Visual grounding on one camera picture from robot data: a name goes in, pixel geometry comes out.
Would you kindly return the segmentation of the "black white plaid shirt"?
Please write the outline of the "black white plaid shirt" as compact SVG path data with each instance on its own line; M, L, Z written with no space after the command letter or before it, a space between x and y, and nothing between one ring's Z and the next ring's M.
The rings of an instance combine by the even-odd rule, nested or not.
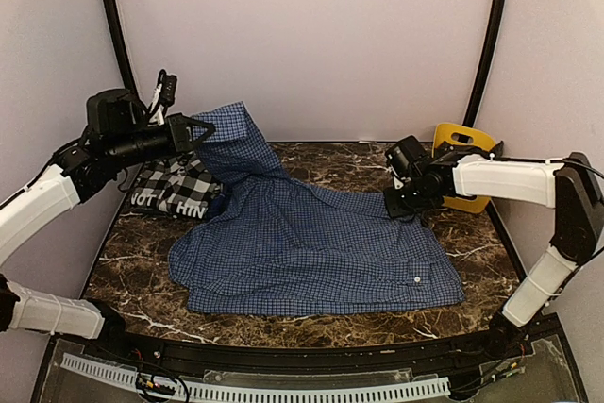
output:
M211 193L223 185L195 155L144 164L126 198L132 211L205 220Z

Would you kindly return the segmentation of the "blue checked long sleeve shirt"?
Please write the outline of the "blue checked long sleeve shirt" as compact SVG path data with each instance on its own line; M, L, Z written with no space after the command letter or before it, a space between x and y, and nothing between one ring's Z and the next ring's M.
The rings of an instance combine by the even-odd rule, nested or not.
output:
M178 239L169 275L204 313L305 316L461 303L461 279L415 215L392 219L381 193L291 177L241 102L195 119L216 131L196 153L225 210Z

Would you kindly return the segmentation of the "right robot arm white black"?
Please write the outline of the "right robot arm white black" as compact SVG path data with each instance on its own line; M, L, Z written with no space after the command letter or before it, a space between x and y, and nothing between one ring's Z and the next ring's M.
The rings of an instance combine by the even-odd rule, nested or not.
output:
M493 197L541 205L555 211L549 245L503 305L508 323L498 324L481 340L492 360L504 358L518 343L520 328L561 292L577 271L602 254L602 172L574 152L558 159L515 159L502 146L483 150L470 144L444 143L429 153L408 136L385 153L393 185L384 192L393 218L434 210L447 198Z

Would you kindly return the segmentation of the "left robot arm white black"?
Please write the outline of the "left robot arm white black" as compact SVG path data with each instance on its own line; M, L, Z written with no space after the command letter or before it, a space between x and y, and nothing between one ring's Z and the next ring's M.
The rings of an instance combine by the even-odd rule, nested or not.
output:
M90 200L124 170L179 157L215 131L211 123L167 114L174 90L159 85L150 106L127 89L100 92L86 102L82 135L53 153L39 174L1 204L1 259L63 213ZM133 353L122 318L102 302L72 299L1 279L1 329L67 334L95 340L113 361Z

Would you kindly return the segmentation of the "black front rail frame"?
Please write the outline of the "black front rail frame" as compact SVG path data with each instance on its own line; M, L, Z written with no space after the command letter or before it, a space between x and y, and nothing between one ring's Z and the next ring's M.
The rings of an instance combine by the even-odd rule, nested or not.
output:
M84 352L200 377L209 370L267 374L361 373L410 368L414 374L475 373L488 361L518 356L514 345L498 356L483 348L486 332L418 343L344 348L260 348L195 344L125 333L114 344L88 341Z

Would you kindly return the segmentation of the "left black corner post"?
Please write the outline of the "left black corner post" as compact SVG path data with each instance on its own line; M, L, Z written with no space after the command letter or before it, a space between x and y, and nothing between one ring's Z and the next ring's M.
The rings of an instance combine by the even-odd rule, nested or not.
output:
M132 91L134 94L138 94L137 84L126 48L117 0L102 0L102 2L120 77L126 89Z

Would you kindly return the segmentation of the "black corner post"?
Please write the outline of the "black corner post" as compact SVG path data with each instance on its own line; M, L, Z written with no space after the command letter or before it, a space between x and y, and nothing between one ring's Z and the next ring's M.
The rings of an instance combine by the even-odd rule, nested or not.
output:
M137 84L126 48L117 0L102 0L102 2L120 77L126 89L132 91L134 94L138 94Z
M467 127L474 127L478 118L478 113L495 56L495 49L505 5L506 0L492 0L491 2L476 76L462 120L462 124Z

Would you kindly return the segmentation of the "right black corner post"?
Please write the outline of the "right black corner post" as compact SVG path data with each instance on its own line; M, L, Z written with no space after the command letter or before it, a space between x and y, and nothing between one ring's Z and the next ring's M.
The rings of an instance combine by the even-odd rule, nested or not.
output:
M491 2L476 76L462 120L462 124L467 127L474 127L478 118L478 113L495 56L495 49L505 5L506 0L492 0Z

